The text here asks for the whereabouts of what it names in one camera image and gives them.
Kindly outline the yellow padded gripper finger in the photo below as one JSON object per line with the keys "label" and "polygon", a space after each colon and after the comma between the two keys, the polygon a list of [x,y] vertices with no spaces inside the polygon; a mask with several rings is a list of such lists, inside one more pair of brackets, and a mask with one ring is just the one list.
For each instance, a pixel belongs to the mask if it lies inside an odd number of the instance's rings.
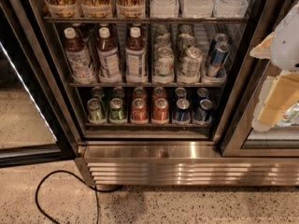
{"label": "yellow padded gripper finger", "polygon": [[251,127],[257,132],[272,129],[283,114],[299,101],[299,73],[283,70],[278,76],[268,76],[253,112]]}
{"label": "yellow padded gripper finger", "polygon": [[250,51],[249,55],[256,59],[269,59],[273,35],[274,33],[269,34],[259,45]]}

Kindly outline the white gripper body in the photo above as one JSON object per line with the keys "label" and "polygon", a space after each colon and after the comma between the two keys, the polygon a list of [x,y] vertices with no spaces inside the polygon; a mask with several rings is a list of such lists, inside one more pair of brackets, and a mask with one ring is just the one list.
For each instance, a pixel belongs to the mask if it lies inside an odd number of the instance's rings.
{"label": "white gripper body", "polygon": [[293,6],[276,27],[270,60],[280,69],[299,71],[299,4]]}

